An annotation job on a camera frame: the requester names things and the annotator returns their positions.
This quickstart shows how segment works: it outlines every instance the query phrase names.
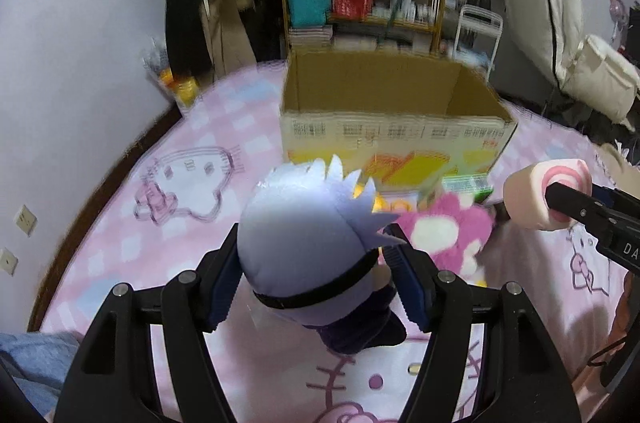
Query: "pink checkered pattern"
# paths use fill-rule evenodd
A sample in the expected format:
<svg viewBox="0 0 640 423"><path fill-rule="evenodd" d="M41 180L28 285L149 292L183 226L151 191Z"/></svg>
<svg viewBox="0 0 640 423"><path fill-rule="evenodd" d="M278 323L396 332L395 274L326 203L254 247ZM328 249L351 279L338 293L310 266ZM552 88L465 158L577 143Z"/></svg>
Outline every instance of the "pink checkered pattern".
<svg viewBox="0 0 640 423"><path fill-rule="evenodd" d="M181 270L195 268L204 253L219 247L256 182L282 160L278 104L283 74L282 64L271 64L228 77L209 90L190 115L145 155L66 270L44 331L84 333L114 284L126 281L135 289L164 284ZM612 185L586 138L524 110L513 108L513 114L520 125L491 176L497 196L511 172L555 158L583 158L594 182ZM140 199L145 175L154 162L181 151L216 147L232 155L234 171L222 189L222 204L212 221L172 214L169 195L165 197L168 206L162 210L168 217L160 215L161 222L143 215L136 218L134 213L140 206L136 197ZM202 174L202 188L206 187L207 178ZM184 194L197 190L197 186L191 187ZM175 195L180 208L187 196L180 191ZM500 287L517 280L524 286L571 374L604 340L622 293L623 270L603 261L593 250L594 241L591 246L589 241L588 234L575 230L539 233L508 225L480 256L490 285ZM574 266L578 252L582 267ZM576 269L593 273L580 275ZM422 361L427 345L397 301L396 309L408 327L407 342L344 358L328 353L314 332L263 309L243 279L228 319L213 335L206 336L238 421L396 421L415 380L409 367ZM165 414L179 419L158 327L152 330L152 343ZM481 353L482 328L475 327L459 417L468 414L473 404Z"/></svg>

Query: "pink flower plush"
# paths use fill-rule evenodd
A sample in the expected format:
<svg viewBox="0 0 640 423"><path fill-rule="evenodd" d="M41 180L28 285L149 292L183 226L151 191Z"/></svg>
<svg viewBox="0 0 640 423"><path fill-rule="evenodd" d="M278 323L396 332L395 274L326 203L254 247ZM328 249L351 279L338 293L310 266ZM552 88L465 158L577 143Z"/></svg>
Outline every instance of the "pink flower plush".
<svg viewBox="0 0 640 423"><path fill-rule="evenodd" d="M423 212L404 213L397 221L415 249L426 251L438 269L468 279L478 269L476 254L489 240L493 223L470 196L439 197Z"/></svg>

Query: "pink swirl toy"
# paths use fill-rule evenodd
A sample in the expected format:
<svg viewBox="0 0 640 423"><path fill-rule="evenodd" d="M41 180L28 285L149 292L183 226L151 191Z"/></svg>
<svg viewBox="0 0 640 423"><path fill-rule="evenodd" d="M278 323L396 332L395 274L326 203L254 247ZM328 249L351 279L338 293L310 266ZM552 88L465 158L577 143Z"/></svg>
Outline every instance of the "pink swirl toy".
<svg viewBox="0 0 640 423"><path fill-rule="evenodd" d="M569 228L575 220L551 210L545 191L551 183L562 183L591 195L591 174L581 159L556 159L531 165L511 174L504 183L504 206L511 219L523 228Z"/></svg>

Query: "metal screw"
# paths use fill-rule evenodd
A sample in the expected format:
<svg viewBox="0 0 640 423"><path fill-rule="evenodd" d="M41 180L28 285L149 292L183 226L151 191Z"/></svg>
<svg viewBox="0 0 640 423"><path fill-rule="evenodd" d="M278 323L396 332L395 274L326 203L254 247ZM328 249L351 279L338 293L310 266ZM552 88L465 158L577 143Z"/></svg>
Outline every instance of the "metal screw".
<svg viewBox="0 0 640 423"><path fill-rule="evenodd" d="M129 291L129 285L124 284L124 282L121 282L120 284L116 284L113 287L113 289L111 290L111 293L116 295L116 297L122 297L124 294L126 294L127 291Z"/></svg>
<svg viewBox="0 0 640 423"><path fill-rule="evenodd" d="M449 271L448 269L443 269L442 271L438 272L438 279L440 279L440 281L444 282L445 284L450 284L455 281L456 274L452 271Z"/></svg>
<svg viewBox="0 0 640 423"><path fill-rule="evenodd" d="M192 269L187 269L178 275L178 280L183 284L188 284L196 280L198 275Z"/></svg>
<svg viewBox="0 0 640 423"><path fill-rule="evenodd" d="M522 286L517 282L511 281L507 283L507 291L512 295L519 295L522 293Z"/></svg>

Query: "white metal frame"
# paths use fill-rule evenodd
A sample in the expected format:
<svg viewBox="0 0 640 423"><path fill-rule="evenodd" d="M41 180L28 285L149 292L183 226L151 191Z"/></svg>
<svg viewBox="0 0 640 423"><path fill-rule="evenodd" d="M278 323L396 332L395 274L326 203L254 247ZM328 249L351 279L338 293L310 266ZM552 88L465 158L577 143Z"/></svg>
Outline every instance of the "white metal frame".
<svg viewBox="0 0 640 423"><path fill-rule="evenodd" d="M479 20L477 17L488 19L488 22ZM489 12L489 10L485 10L484 8L465 4L462 9L460 9L460 18L458 19L458 30L456 31L456 41L453 44L452 57L455 60L456 54L458 53L458 41L460 40L460 31L462 29L475 31L476 33L495 38L494 52L491 54L489 67L486 70L486 77L484 77L484 80L488 82L489 74L491 74L491 70L494 68L495 54L498 51L503 26L503 20L499 14Z"/></svg>

